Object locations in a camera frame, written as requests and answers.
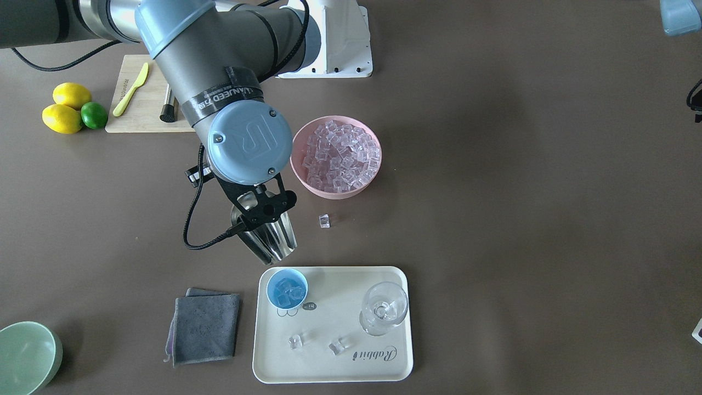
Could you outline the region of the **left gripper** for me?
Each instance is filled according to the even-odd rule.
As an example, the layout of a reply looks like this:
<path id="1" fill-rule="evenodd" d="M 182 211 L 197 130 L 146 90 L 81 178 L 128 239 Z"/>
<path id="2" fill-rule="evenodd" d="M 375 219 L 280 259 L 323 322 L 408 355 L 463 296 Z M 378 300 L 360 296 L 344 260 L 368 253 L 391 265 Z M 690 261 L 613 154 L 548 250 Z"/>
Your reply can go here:
<path id="1" fill-rule="evenodd" d="M 701 123 L 701 84 L 698 80 L 687 94 L 687 107 L 693 111 L 695 123 Z"/>

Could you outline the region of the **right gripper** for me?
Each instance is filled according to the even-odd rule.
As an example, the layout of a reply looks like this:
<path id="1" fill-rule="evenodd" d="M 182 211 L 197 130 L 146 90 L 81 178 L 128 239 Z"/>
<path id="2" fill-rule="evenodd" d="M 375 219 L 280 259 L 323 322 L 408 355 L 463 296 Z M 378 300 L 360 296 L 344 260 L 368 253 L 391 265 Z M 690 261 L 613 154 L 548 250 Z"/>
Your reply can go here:
<path id="1" fill-rule="evenodd" d="M 263 183 L 259 185 L 243 185 L 227 182 L 222 178 L 216 177 L 207 166 L 188 168 L 185 171 L 185 175 L 191 185 L 198 190 L 195 199 L 191 203 L 188 215 L 186 215 L 185 228 L 190 226 L 191 215 L 193 215 L 195 210 L 203 183 L 211 179 L 217 180 L 227 198 L 235 206 L 233 227 L 238 230 L 253 231 L 265 223 L 278 222 L 283 217 L 283 214 L 297 203 L 296 193 L 284 188 L 284 183 L 279 173 L 273 176 L 273 180 L 275 180 L 279 188 L 279 192 L 276 194 L 268 191 Z"/>

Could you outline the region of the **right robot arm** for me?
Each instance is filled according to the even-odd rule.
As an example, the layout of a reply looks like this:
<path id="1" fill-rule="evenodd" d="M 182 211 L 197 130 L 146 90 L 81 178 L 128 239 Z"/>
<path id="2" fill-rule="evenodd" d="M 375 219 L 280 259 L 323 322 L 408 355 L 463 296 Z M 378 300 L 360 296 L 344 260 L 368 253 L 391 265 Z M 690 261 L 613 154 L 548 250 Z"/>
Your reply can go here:
<path id="1" fill-rule="evenodd" d="M 291 130 L 261 83 L 310 65 L 319 29 L 303 9 L 221 1 L 3 1 L 2 48 L 104 38 L 143 43 L 239 217 L 233 231 L 278 222 L 296 204 L 279 173 Z"/>

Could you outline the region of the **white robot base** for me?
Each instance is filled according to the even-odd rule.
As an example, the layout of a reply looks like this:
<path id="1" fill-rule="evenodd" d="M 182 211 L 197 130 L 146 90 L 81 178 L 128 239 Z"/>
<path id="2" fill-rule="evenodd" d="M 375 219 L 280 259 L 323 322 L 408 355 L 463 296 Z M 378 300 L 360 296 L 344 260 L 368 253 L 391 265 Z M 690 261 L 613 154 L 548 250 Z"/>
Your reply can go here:
<path id="1" fill-rule="evenodd" d="M 311 35 L 298 70 L 278 78 L 364 78 L 373 60 L 367 9 L 356 1 L 308 1 Z"/>

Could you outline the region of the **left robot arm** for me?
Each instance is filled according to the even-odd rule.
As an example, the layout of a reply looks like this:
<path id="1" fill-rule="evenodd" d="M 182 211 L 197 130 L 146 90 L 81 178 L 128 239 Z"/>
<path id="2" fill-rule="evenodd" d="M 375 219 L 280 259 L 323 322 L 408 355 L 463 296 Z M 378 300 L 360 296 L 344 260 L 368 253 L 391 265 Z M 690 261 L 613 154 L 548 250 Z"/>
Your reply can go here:
<path id="1" fill-rule="evenodd" d="M 701 30 L 701 1 L 660 1 L 660 21 L 664 34 L 680 37 Z M 701 123 L 701 80 L 697 80 L 686 96 L 686 105 L 694 113 L 694 122 Z"/>

